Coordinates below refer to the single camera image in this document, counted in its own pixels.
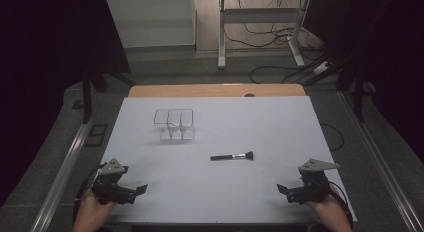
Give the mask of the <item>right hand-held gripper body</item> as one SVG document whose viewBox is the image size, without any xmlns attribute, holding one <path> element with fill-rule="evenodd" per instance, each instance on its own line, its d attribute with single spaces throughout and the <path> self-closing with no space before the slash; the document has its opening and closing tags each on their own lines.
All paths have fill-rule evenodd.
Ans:
<svg viewBox="0 0 424 232">
<path fill-rule="evenodd" d="M 303 182 L 302 195 L 299 204 L 306 202 L 323 202 L 329 195 L 335 195 L 330 182 L 325 175 L 326 170 L 337 169 L 338 164 L 316 159 L 309 159 L 299 167 Z"/>
</svg>

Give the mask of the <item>clear plastic organizer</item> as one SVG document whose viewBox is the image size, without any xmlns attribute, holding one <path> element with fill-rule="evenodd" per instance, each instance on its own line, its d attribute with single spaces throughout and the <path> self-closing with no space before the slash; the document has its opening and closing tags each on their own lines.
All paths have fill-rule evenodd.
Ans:
<svg viewBox="0 0 424 232">
<path fill-rule="evenodd" d="M 158 109 L 153 123 L 161 140 L 193 140 L 195 137 L 192 109 Z"/>
</svg>

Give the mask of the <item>aluminium rail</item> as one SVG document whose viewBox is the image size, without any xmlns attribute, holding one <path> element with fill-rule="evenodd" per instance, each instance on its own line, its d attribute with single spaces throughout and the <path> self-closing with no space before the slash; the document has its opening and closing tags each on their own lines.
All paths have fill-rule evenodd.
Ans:
<svg viewBox="0 0 424 232">
<path fill-rule="evenodd" d="M 79 127 L 30 232 L 47 232 L 92 125 L 93 121 L 89 120 Z"/>
<path fill-rule="evenodd" d="M 370 159 L 376 170 L 378 171 L 388 193 L 390 194 L 394 205 L 400 213 L 402 220 L 404 221 L 409 232 L 424 232 L 424 223 L 418 218 L 418 214 L 407 197 L 404 190 L 401 188 L 399 182 L 396 180 L 393 172 L 389 168 L 385 161 L 379 147 L 375 140 L 372 138 L 366 124 L 361 122 L 359 117 L 356 115 L 353 102 L 349 98 L 348 92 L 339 92 L 339 97 L 343 101 L 350 117 L 352 118 L 355 127 L 357 128 L 363 143 L 365 144 L 366 150 L 370 156 Z"/>
</svg>

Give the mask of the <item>person's right hand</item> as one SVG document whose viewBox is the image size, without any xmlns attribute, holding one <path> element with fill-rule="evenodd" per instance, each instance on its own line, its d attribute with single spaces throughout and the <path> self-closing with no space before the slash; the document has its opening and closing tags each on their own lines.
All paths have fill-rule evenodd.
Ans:
<svg viewBox="0 0 424 232">
<path fill-rule="evenodd" d="M 320 203 L 310 201 L 306 202 L 305 205 L 316 214 L 319 221 L 331 232 L 353 232 L 342 205 L 333 195 L 328 195 Z"/>
</svg>

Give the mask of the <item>black metal stand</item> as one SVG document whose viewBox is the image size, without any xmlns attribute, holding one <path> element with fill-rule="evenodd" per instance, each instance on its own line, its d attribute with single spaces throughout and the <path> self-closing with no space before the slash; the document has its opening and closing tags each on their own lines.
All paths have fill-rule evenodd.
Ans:
<svg viewBox="0 0 424 232">
<path fill-rule="evenodd" d="M 100 93 L 104 93 L 108 89 L 108 83 L 106 81 L 105 76 L 111 76 L 118 81 L 126 84 L 129 87 L 133 87 L 136 85 L 136 82 L 126 78 L 124 75 L 119 73 L 100 73 L 93 72 L 88 68 L 85 68 L 82 71 L 82 90 L 83 90 L 83 108 L 84 108 L 84 118 L 82 123 L 87 124 L 92 115 L 93 115 L 93 107 L 92 107 L 92 96 L 91 96 L 91 86 L 94 86 L 95 90 Z"/>
<path fill-rule="evenodd" d="M 315 75 L 314 77 L 306 80 L 302 83 L 303 86 L 310 86 L 327 76 L 341 71 L 341 75 L 336 82 L 336 88 L 338 91 L 346 91 L 351 84 L 354 84 L 353 92 L 353 111 L 356 117 L 360 122 L 364 121 L 362 106 L 363 106 L 363 97 L 365 95 L 364 91 L 364 75 L 358 69 L 357 58 L 353 55 L 348 56 L 347 58 L 336 62 L 334 65 L 325 69 L 323 72 Z"/>
</svg>

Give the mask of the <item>person's left hand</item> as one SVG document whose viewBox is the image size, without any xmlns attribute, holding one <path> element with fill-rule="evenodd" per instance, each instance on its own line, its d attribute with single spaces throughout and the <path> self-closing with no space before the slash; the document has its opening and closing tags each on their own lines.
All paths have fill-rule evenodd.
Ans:
<svg viewBox="0 0 424 232">
<path fill-rule="evenodd" d="M 116 202 L 101 204 L 92 190 L 88 189 L 81 200 L 72 232 L 97 232 L 116 205 Z"/>
</svg>

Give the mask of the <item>black floor plate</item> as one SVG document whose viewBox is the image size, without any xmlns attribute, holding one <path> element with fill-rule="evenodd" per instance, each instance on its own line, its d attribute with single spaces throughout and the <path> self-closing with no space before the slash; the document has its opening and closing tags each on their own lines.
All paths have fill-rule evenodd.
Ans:
<svg viewBox="0 0 424 232">
<path fill-rule="evenodd" d="M 93 125 L 85 141 L 86 147 L 100 147 L 105 139 L 108 125 L 96 124 Z"/>
</svg>

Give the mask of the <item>black makeup brush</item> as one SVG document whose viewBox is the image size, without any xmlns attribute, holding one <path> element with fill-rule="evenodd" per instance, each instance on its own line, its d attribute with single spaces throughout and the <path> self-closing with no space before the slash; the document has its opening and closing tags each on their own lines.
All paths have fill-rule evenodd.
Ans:
<svg viewBox="0 0 424 232">
<path fill-rule="evenodd" d="M 247 153 L 242 153 L 242 154 L 215 155 L 215 156 L 211 156 L 210 159 L 212 161 L 218 161 L 218 160 L 235 160 L 235 159 L 253 160 L 254 159 L 254 154 L 253 154 L 252 151 L 249 151 Z"/>
</svg>

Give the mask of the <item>dark curtain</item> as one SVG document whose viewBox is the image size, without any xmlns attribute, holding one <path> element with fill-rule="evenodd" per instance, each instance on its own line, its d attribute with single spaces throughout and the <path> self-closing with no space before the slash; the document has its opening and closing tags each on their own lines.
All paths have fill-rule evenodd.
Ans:
<svg viewBox="0 0 424 232">
<path fill-rule="evenodd" d="M 107 0 L 0 0 L 0 206 L 41 148 L 65 90 L 128 73 Z"/>
<path fill-rule="evenodd" d="M 424 0 L 310 0 L 303 27 L 375 88 L 373 102 L 424 162 Z"/>
</svg>

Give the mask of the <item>white power strip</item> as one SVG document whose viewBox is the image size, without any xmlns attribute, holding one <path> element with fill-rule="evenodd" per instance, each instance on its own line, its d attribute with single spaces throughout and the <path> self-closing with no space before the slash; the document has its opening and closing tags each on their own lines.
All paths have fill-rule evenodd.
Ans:
<svg viewBox="0 0 424 232">
<path fill-rule="evenodd" d="M 329 67 L 331 66 L 331 63 L 328 61 L 323 61 L 320 65 L 318 65 L 314 70 L 313 73 L 315 75 L 318 75 L 322 72 L 324 72 L 325 70 L 327 70 Z"/>
</svg>

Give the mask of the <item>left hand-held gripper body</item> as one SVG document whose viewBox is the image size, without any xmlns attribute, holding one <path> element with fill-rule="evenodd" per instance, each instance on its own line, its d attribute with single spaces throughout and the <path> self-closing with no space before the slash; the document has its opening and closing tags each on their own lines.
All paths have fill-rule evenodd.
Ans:
<svg viewBox="0 0 424 232">
<path fill-rule="evenodd" d="M 128 194 L 128 191 L 118 185 L 118 181 L 128 168 L 122 166 L 117 159 L 113 158 L 103 165 L 92 185 L 92 192 L 101 204 L 115 202 L 118 195 Z"/>
</svg>

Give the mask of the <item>white metal desk frame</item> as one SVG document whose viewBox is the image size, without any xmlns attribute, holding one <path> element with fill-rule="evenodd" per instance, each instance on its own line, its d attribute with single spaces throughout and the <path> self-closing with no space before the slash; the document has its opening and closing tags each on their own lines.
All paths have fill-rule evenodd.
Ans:
<svg viewBox="0 0 424 232">
<path fill-rule="evenodd" d="M 226 67 L 225 25 L 242 23 L 291 23 L 294 30 L 287 36 L 288 45 L 298 67 L 305 62 L 299 50 L 298 35 L 304 21 L 309 0 L 300 0 L 297 8 L 235 8 L 226 9 L 225 0 L 219 0 L 218 68 Z"/>
</svg>

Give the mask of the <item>white table cover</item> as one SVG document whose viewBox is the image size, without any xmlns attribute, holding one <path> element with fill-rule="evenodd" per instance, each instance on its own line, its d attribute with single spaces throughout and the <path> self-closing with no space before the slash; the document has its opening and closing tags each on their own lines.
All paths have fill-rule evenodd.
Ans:
<svg viewBox="0 0 424 232">
<path fill-rule="evenodd" d="M 194 139 L 161 140 L 158 109 L 192 109 Z M 210 159 L 249 151 L 253 160 Z M 300 186 L 299 166 L 332 155 L 307 96 L 127 98 L 103 158 L 128 166 L 121 186 L 148 185 L 114 223 L 270 225 L 314 222 L 277 185 Z"/>
</svg>

